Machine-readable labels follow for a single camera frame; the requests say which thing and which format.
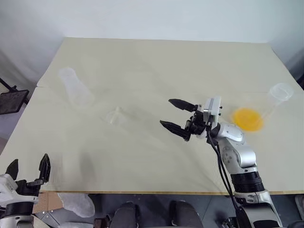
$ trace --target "black cable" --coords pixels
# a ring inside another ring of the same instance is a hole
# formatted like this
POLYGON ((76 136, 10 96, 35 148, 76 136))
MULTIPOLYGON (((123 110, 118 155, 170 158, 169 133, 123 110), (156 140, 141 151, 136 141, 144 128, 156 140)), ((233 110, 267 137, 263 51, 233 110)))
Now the black cable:
POLYGON ((228 192, 228 194, 229 194, 229 196, 230 196, 230 198, 232 200, 232 204, 233 204, 235 210, 237 210, 238 206, 237 206, 237 204, 236 204, 236 202, 234 200, 233 193, 232 193, 232 188, 231 188, 231 185, 229 183, 229 179, 228 179, 227 173, 225 171, 225 168, 224 168, 221 156, 220 156, 219 146, 218 146, 218 148, 216 148, 216 146, 214 145, 213 140, 212 140, 212 138, 210 136, 210 130, 207 130, 207 138, 208 138, 208 140, 210 142, 211 147, 213 148, 213 150, 217 154, 217 157, 218 157, 218 170, 219 170, 220 176, 221 176, 221 178, 222 178, 222 180, 224 182, 224 185, 226 187, 226 190, 227 190, 227 192, 228 192))

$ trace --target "tabletop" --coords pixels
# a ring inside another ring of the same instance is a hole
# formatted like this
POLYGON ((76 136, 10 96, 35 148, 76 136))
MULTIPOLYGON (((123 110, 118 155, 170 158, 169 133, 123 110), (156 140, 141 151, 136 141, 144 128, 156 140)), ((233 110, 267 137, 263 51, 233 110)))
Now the tabletop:
POLYGON ((18 179, 32 181, 47 153, 46 191, 226 194, 206 139, 185 142, 160 125, 184 126, 191 116, 168 99, 201 104, 220 95, 219 121, 230 122, 233 110, 265 100, 279 82, 293 97, 245 135, 271 193, 304 192, 304 93, 269 45, 253 43, 65 38, 0 156, 1 171, 18 158, 18 179), (60 76, 67 68, 77 76, 72 99, 60 76))

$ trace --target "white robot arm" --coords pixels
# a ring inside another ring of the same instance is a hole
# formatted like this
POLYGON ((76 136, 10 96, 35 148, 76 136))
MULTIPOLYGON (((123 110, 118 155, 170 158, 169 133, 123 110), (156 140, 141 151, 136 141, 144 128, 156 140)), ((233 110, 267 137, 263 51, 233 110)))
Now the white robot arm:
POLYGON ((186 141, 192 134, 198 138, 207 137, 207 142, 218 156, 218 168, 235 207, 238 227, 282 227, 270 194, 258 174, 256 154, 246 143, 244 134, 235 125, 218 123, 222 108, 220 97, 209 99, 204 107, 179 99, 171 99, 169 102, 179 109, 194 112, 194 115, 186 122, 185 129, 170 122, 161 121, 161 124, 186 141), (223 164, 231 176, 234 197, 223 164))

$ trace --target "clear plastic cup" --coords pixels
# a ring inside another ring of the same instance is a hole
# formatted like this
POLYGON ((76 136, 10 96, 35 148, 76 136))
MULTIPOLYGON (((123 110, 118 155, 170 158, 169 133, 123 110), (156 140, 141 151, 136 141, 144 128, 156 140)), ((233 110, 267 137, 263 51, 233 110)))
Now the clear plastic cup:
POLYGON ((232 121, 245 131, 258 131, 264 126, 265 120, 283 102, 288 101, 294 90, 289 84, 278 83, 271 87, 264 99, 256 105, 241 107, 232 114, 232 121))

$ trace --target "beige table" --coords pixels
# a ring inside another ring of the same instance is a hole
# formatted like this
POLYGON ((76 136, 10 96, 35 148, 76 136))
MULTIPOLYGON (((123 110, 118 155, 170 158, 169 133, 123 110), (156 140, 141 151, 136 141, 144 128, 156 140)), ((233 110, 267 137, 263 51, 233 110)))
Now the beige table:
POLYGON ((31 181, 48 153, 43 190, 222 194, 205 140, 184 142, 159 124, 190 117, 168 99, 220 95, 220 121, 230 121, 234 108, 264 100, 279 82, 294 96, 246 137, 269 191, 304 192, 304 93, 267 44, 66 38, 0 156, 1 172, 19 158, 19 178, 31 181), (91 106, 69 102, 58 77, 67 66, 93 94, 91 106), (110 124, 116 107, 122 121, 110 124))

